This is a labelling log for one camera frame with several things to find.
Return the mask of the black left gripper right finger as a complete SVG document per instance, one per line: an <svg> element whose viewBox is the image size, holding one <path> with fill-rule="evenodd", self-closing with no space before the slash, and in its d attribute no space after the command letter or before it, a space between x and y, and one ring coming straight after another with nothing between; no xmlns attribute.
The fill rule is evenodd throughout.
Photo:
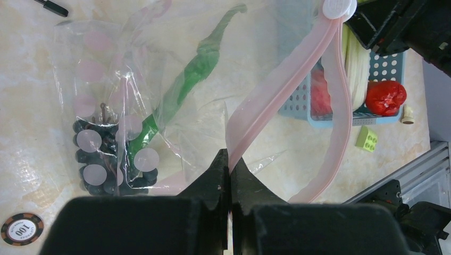
<svg viewBox="0 0 451 255"><path fill-rule="evenodd" d="M240 160L230 176L234 254L408 254L399 225L370 203L289 204Z"/></svg>

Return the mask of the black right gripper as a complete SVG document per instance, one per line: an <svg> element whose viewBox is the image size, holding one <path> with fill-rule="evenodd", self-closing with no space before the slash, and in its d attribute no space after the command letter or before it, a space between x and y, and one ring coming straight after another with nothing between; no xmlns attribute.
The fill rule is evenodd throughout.
<svg viewBox="0 0 451 255"><path fill-rule="evenodd" d="M345 24L365 49L379 56L411 48L450 75L449 0L365 1Z"/></svg>

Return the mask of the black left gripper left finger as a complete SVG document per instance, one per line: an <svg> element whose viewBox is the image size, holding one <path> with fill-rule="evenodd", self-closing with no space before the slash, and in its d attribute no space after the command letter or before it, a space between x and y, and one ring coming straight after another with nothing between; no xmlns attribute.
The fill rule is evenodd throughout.
<svg viewBox="0 0 451 255"><path fill-rule="evenodd" d="M77 197L56 217L41 254L223 254L228 153L175 196Z"/></svg>

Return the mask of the light blue plastic basket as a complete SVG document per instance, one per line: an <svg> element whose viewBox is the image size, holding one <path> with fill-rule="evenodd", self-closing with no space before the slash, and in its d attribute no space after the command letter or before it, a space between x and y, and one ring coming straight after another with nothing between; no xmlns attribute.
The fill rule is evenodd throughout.
<svg viewBox="0 0 451 255"><path fill-rule="evenodd" d="M407 93L404 88L405 54L370 54L368 99L353 112L353 125L396 122ZM333 126L332 109L324 71L318 64L279 109L284 117L304 120L315 128Z"/></svg>

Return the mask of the black grape bunch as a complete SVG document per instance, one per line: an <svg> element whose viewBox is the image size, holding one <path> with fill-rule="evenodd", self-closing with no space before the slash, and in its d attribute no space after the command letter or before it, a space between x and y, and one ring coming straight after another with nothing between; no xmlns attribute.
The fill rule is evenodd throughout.
<svg viewBox="0 0 451 255"><path fill-rule="evenodd" d="M91 196L148 195L157 182L158 170L141 173L119 155L120 124L99 104L100 114L78 116L72 124L80 186Z"/></svg>

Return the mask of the clear zip top bag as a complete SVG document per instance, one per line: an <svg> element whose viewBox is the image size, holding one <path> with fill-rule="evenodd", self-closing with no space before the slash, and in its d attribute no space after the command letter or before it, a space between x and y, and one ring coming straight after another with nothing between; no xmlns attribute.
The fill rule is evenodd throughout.
<svg viewBox="0 0 451 255"><path fill-rule="evenodd" d="M291 202L311 202L336 177L352 127L352 102L342 55L343 25L357 1L154 1L123 24L98 20L55 26L54 74L62 119L99 115L100 103L120 124L119 155L143 129L196 49L237 4L247 6L226 27L219 61L191 90L171 121L138 152L138 170L157 168L152 194L175 195L206 171L221 147L228 175L245 157L261 167L291 151L307 163L310 146L276 134L277 113L318 64L331 98L329 146L316 173Z"/></svg>

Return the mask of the green chili pepper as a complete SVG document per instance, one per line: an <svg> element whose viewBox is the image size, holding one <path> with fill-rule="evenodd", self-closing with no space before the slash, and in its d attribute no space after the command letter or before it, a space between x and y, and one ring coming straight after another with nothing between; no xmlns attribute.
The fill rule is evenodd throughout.
<svg viewBox="0 0 451 255"><path fill-rule="evenodd" d="M220 58L220 44L226 27L235 14L246 12L247 6L244 3L230 8L212 32L199 42L197 55L175 78L154 112L143 120L140 135L128 143L127 157L132 168L138 168L138 152L146 148L161 130L157 121L162 124L171 121L195 85L206 80L212 73Z"/></svg>

